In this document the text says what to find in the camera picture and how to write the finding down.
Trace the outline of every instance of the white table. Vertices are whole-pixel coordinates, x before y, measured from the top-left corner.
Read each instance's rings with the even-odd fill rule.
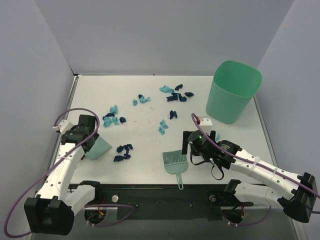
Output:
[[[191,113],[206,117],[206,104],[212,83],[212,76],[108,76],[80,75],[77,80],[71,108],[87,108],[94,111],[100,119],[109,113],[109,108],[118,106],[118,118],[125,117],[127,122],[104,128],[101,120],[98,133],[112,149],[97,160],[84,159],[74,172],[71,183],[83,180],[99,181],[101,184],[177,184],[176,176],[164,169],[163,152],[182,149],[183,131],[195,131]],[[169,93],[160,87],[167,85],[175,88],[183,84],[179,91],[193,92],[187,102],[167,102]],[[151,101],[133,106],[132,100],[138,94],[151,97]],[[170,110],[177,112],[177,119],[169,119]],[[82,111],[72,111],[68,120],[76,124]],[[158,131],[164,119],[169,128],[165,135]],[[250,101],[244,112],[234,124],[224,124],[211,118],[212,130],[220,134],[220,140],[229,140],[262,160],[273,164],[254,100]],[[120,145],[132,144],[131,159],[114,162]],[[189,163],[188,170],[182,174],[184,184],[227,184],[230,179],[247,183],[258,183],[250,177],[231,170],[225,170],[221,181],[211,175],[211,164],[199,166]]]

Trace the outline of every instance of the brush handle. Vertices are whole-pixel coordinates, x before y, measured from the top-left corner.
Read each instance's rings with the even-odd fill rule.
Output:
[[[176,176],[176,180],[178,182],[179,189],[183,190],[184,189],[184,183],[182,182],[181,173],[176,173],[175,176]]]

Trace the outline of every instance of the green brush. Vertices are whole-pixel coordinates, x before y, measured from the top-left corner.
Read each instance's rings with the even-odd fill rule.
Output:
[[[181,173],[188,169],[188,161],[186,155],[182,155],[181,150],[168,151],[162,153],[164,169],[169,174],[175,174],[180,190],[184,189]]]

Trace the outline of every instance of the green trash bin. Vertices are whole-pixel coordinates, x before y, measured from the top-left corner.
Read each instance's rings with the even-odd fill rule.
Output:
[[[207,114],[225,124],[233,124],[258,91],[261,81],[261,73],[253,67],[225,61],[213,76]]]

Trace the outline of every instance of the gray floor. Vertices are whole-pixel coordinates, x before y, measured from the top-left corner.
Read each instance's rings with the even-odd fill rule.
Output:
[[[265,209],[247,210],[246,222],[259,220]],[[226,221],[128,220],[106,228],[86,227],[82,212],[77,214],[68,236],[33,234],[32,240],[296,240],[293,223],[281,210],[272,210],[269,218],[254,226],[228,227]]]

